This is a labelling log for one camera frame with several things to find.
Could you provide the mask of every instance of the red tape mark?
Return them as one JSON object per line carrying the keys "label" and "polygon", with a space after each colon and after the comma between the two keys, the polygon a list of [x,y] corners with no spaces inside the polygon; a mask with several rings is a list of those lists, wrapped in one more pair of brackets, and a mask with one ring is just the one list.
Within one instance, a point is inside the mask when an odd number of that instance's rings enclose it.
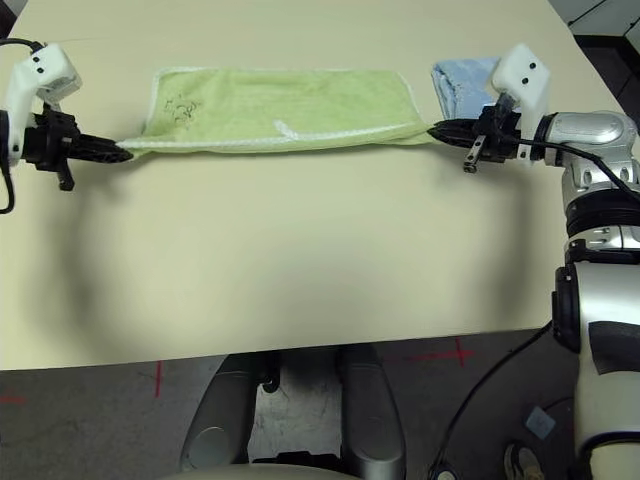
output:
{"label": "red tape mark", "polygon": [[460,345],[460,340],[456,338],[456,349],[449,350],[448,352],[438,352],[438,353],[424,353],[420,355],[409,355],[406,357],[402,357],[402,360],[406,360],[408,362],[422,362],[425,360],[440,360],[444,358],[457,358],[461,367],[464,367],[464,358],[470,357],[471,355],[475,355],[473,350],[463,350]]}
{"label": "red tape mark", "polygon": [[11,395],[0,395],[0,403],[11,403],[13,405],[24,405],[27,399],[24,397],[14,397]]}
{"label": "red tape mark", "polygon": [[160,385],[162,384],[162,360],[156,362],[156,394],[155,398],[160,396]]}
{"label": "red tape mark", "polygon": [[460,366],[464,368],[464,355],[462,354],[462,347],[460,346],[460,338],[456,337],[456,353],[458,354],[458,361]]}

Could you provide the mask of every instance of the floor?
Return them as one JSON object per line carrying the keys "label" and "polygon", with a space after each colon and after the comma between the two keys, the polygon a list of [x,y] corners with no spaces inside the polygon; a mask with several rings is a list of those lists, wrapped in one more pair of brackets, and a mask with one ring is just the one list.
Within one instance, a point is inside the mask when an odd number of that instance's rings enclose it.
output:
{"label": "floor", "polygon": [[[404,426],[409,480],[425,478],[446,423],[469,388],[529,335],[377,345]],[[208,357],[2,373],[3,480],[151,480],[175,472],[200,395],[221,361]],[[295,450],[337,453],[340,392],[331,350],[293,350],[284,362],[281,389],[272,395],[259,392],[251,458]],[[576,369],[576,358],[547,337],[492,379],[452,439],[448,459],[461,478],[502,478],[501,455],[510,438],[535,449],[548,479],[563,478],[572,458]],[[534,406],[556,400],[562,401],[548,411],[556,427],[539,440],[524,420]]]}

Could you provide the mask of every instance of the beige table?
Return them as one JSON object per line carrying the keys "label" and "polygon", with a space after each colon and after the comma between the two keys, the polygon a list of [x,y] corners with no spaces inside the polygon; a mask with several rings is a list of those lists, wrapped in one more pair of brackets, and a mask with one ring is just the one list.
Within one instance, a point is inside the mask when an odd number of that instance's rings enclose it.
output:
{"label": "beige table", "polygon": [[[400,72],[440,119],[430,69],[524,41],[551,109],[618,110],[544,0],[30,0],[14,35],[60,42],[87,133],[136,135],[167,66]],[[9,68],[26,55],[1,55]],[[559,170],[463,174],[447,147],[74,162],[14,170],[0,218],[0,368],[536,327],[565,240]]]}

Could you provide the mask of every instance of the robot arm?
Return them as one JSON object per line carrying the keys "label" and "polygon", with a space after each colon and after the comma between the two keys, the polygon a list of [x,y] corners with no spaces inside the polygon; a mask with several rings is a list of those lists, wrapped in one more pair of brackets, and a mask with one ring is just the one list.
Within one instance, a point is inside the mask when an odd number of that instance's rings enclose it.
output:
{"label": "robot arm", "polygon": [[[59,45],[42,46],[37,42],[6,39],[31,47],[31,55],[14,65],[5,98],[6,110],[0,110],[0,168],[14,206],[10,169],[21,158],[37,170],[55,172],[59,188],[71,191],[75,186],[68,158],[98,163],[118,163],[132,155],[109,139],[84,135],[75,118],[60,111],[59,102],[82,85],[80,76]],[[34,98],[43,101],[42,114],[31,113]]]}
{"label": "robot arm", "polygon": [[[640,165],[636,126],[615,112],[547,115],[548,70],[524,45],[492,77],[500,96],[477,120],[436,124],[435,138],[480,161],[545,159],[564,168],[569,240],[552,295],[558,341],[580,357],[578,465],[597,479],[640,472]],[[521,113],[514,111],[520,107]]]}

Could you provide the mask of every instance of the black cable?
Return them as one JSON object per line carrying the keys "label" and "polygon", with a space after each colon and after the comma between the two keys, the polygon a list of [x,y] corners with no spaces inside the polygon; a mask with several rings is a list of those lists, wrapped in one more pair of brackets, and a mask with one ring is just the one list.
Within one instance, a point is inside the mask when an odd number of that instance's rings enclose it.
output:
{"label": "black cable", "polygon": [[578,20],[582,20],[582,18],[586,17],[587,15],[589,15],[591,12],[593,12],[596,8],[598,8],[600,5],[602,5],[604,2],[606,2],[607,0],[601,0],[600,2],[596,3],[593,7],[591,7],[589,10],[587,10],[586,12],[584,12],[582,15],[579,15],[577,18],[574,18],[573,20],[569,20],[567,22],[567,27],[570,27],[571,25],[573,25],[574,23],[576,23]]}
{"label": "black cable", "polygon": [[[41,43],[32,42],[23,38],[0,38],[0,47],[5,45],[25,45],[31,49],[31,53],[35,53],[43,48]],[[4,178],[4,184],[7,188],[7,206],[0,209],[0,215],[5,215],[7,213],[10,213],[16,205],[16,194],[13,188],[13,180],[11,180],[11,170],[9,167],[8,155],[7,158],[0,160],[0,171],[2,173],[2,177]]]}
{"label": "black cable", "polygon": [[9,199],[7,201],[7,206],[0,209],[0,215],[10,213],[13,210],[13,207],[15,207],[16,205],[16,194],[13,190],[13,180],[11,180],[11,173],[9,172],[8,169],[5,171],[5,169],[2,168],[2,170],[3,170],[2,176],[4,177],[4,184],[7,188],[7,197],[9,197]]}
{"label": "black cable", "polygon": [[538,140],[526,140],[524,138],[516,138],[510,135],[506,135],[505,133],[500,131],[500,127],[497,124],[497,118],[494,119],[494,130],[501,139],[513,144],[529,145],[532,147],[540,147],[540,148],[553,148],[561,152],[571,153],[578,157],[591,160],[591,162],[593,162],[593,164],[596,167],[598,167],[598,169],[602,173],[604,173],[607,176],[607,178],[611,181],[611,183],[613,183],[616,187],[618,187],[621,192],[625,193],[626,195],[631,197],[633,200],[640,203],[640,193],[637,193],[631,190],[631,188],[626,184],[624,180],[620,179],[615,173],[611,171],[609,167],[607,167],[607,165],[602,160],[602,157],[600,157],[599,155],[596,155],[595,153],[591,153],[591,152],[585,152],[584,150],[570,147],[569,145],[565,145],[563,143],[542,142]]}
{"label": "black cable", "polygon": [[542,410],[544,410],[546,412],[547,410],[552,409],[556,405],[559,405],[559,404],[564,403],[564,402],[572,401],[572,400],[573,400],[573,396],[558,398],[557,400],[554,400],[551,403],[547,403],[544,407],[542,407]]}
{"label": "black cable", "polygon": [[523,350],[526,350],[528,347],[537,342],[542,336],[547,333],[551,329],[551,322],[547,323],[544,327],[539,329],[529,340],[516,347],[514,350],[506,354],[502,359],[498,361],[491,369],[485,373],[478,383],[476,383],[473,388],[469,391],[465,399],[462,401],[455,415],[449,421],[449,425],[447,425],[447,429],[445,430],[444,436],[442,437],[442,441],[440,442],[440,448],[438,449],[438,453],[436,454],[435,459],[431,463],[431,467],[429,468],[428,480],[436,480],[436,474],[438,472],[438,468],[444,462],[445,455],[447,453],[447,447],[449,446],[449,440],[451,440],[451,435],[453,434],[453,430],[456,427],[456,424],[462,417],[462,414],[471,403],[471,400],[478,393],[478,390],[484,386],[484,384],[489,380],[498,370],[500,370],[506,363],[509,362],[513,357],[518,355]]}
{"label": "black cable", "polygon": [[25,40],[24,38],[0,38],[0,47],[3,45],[26,45],[32,52],[37,52],[43,48],[41,43]]}

